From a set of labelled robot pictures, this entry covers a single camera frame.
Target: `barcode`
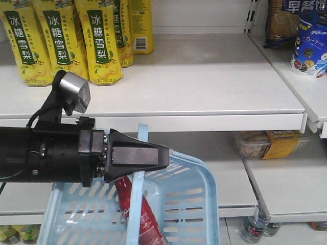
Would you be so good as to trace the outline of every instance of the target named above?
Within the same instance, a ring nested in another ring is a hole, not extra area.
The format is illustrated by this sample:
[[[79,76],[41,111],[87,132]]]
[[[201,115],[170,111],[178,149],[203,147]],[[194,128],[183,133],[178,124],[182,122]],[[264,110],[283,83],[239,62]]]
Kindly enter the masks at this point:
[[[135,39],[136,50],[147,50],[147,38],[146,37],[137,37]]]

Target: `blue package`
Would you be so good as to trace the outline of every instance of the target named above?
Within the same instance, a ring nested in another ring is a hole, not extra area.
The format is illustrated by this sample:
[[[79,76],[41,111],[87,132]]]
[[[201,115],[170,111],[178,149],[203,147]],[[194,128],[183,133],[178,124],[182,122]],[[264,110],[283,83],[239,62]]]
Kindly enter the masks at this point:
[[[298,14],[312,11],[327,11],[327,0],[269,0],[267,45],[291,47],[297,36]]]
[[[292,70],[307,78],[322,77],[327,69],[327,13],[301,13],[299,20]]]

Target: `robotic arm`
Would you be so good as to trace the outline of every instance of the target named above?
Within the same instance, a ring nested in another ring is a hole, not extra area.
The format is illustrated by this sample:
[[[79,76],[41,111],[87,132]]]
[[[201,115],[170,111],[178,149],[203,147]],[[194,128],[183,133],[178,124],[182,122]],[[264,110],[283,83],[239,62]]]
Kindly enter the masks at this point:
[[[138,170],[169,165],[169,149],[128,137],[114,129],[96,130],[95,119],[62,124],[62,109],[84,113],[90,102],[88,81],[59,71],[52,91],[26,128],[0,127],[0,182],[81,182],[94,177],[111,182]],[[32,128],[33,121],[38,122]]]

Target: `shopping basket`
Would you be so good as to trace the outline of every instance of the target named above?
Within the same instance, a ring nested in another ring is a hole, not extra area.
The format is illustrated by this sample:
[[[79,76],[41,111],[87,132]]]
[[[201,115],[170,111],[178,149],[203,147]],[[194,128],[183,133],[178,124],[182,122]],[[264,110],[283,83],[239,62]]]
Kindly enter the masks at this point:
[[[143,191],[169,244],[219,244],[216,182],[204,162],[171,150],[167,168],[145,173]],[[55,183],[38,245],[125,245],[127,225],[113,182]]]

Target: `basket handle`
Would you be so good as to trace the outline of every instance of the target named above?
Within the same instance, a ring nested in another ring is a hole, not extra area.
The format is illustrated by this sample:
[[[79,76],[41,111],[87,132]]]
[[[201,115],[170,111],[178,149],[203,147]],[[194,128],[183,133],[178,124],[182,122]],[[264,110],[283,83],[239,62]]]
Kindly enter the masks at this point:
[[[148,142],[148,125],[140,124],[138,126],[138,140]],[[126,245],[138,245],[139,226],[141,220],[141,208],[143,198],[144,171],[133,173],[132,194],[129,209],[129,218],[127,226]]]

